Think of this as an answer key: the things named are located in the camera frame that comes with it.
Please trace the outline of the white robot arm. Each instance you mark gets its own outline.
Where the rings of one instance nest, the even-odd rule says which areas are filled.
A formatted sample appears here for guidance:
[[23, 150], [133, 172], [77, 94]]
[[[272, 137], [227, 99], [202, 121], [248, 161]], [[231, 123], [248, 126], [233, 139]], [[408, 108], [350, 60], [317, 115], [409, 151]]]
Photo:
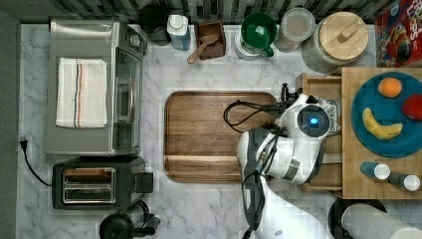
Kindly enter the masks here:
[[301, 94], [274, 123], [242, 133], [237, 159], [248, 223], [242, 239], [327, 239], [326, 227], [274, 192], [267, 178], [303, 184], [316, 176], [329, 128], [319, 101]]

